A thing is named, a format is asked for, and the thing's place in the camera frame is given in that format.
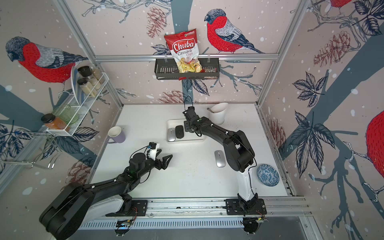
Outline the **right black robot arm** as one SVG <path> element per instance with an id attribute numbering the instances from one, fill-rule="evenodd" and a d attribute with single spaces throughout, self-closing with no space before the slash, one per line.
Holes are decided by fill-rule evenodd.
<path id="1" fill-rule="evenodd" d="M 239 199 L 249 202 L 257 199 L 251 177 L 252 169 L 257 166 L 255 152 L 246 136 L 239 131 L 230 131 L 213 123 L 207 117 L 199 117 L 195 108 L 190 106 L 183 111 L 187 123 L 187 131 L 199 137 L 204 135 L 220 143 L 224 148 L 226 161 L 237 172 Z"/>

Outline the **black mouse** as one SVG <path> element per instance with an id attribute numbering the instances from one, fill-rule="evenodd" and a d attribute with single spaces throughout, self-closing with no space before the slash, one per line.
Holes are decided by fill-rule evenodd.
<path id="1" fill-rule="evenodd" d="M 178 125 L 175 127 L 175 135 L 177 139 L 184 138 L 184 127 L 182 125 Z"/>

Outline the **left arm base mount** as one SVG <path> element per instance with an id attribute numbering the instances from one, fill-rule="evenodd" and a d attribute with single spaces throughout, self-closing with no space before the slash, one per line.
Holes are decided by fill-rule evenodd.
<path id="1" fill-rule="evenodd" d="M 125 201 L 119 211 L 106 214 L 106 217 L 144 217 L 147 207 L 147 200 Z"/>

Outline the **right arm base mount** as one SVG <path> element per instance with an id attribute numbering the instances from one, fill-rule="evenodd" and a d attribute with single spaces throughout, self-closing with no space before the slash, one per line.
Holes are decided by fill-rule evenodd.
<path id="1" fill-rule="evenodd" d="M 267 214 L 266 205 L 263 199 L 253 197 L 249 201 L 243 200 L 241 197 L 237 199 L 226 199 L 225 209 L 229 216 L 239 215 L 260 215 Z"/>

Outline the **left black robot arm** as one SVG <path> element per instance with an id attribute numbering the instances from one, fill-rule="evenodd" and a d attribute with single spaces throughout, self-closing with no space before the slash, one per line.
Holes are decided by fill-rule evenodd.
<path id="1" fill-rule="evenodd" d="M 113 179 L 86 185 L 71 183 L 43 211 L 39 221 L 57 240 L 66 240 L 81 225 L 101 216 L 128 216 L 133 220 L 143 217 L 148 202 L 134 201 L 129 193 L 153 168 L 165 170 L 172 157 L 168 155 L 159 160 L 136 153 L 129 160 L 129 166 Z"/>

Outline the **silver mouse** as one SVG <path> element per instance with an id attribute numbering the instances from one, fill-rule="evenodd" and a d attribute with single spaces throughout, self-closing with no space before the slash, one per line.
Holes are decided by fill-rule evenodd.
<path id="1" fill-rule="evenodd" d="M 214 155 L 217 167 L 224 168 L 226 166 L 226 158 L 224 152 L 221 150 L 216 150 Z"/>
<path id="2" fill-rule="evenodd" d="M 174 142 L 176 140 L 176 129 L 175 128 L 169 128 L 167 130 L 167 141 L 168 142 Z"/>

